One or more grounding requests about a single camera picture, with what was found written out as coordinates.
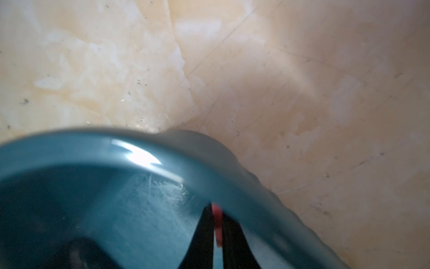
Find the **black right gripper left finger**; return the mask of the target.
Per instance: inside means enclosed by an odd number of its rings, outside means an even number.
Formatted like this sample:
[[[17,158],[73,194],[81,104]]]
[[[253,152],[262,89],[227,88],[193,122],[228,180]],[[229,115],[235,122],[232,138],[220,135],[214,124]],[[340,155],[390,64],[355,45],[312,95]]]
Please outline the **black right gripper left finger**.
[[[214,226],[212,205],[209,204],[202,211],[179,269],[213,269]]]

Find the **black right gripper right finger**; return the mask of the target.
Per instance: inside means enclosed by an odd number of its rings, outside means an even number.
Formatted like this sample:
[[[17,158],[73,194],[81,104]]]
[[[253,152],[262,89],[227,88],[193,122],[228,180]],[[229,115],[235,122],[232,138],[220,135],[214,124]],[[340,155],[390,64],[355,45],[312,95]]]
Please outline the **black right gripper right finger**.
[[[224,269],[261,269],[240,224],[226,214],[222,215],[222,258]]]

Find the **teal plastic storage box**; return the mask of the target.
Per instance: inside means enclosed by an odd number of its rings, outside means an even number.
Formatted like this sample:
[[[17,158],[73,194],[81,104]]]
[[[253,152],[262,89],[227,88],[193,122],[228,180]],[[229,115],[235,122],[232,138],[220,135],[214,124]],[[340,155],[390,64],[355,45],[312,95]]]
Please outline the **teal plastic storage box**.
[[[1,267],[178,269],[212,203],[240,224],[261,269],[346,268],[223,144],[116,128],[1,145]]]

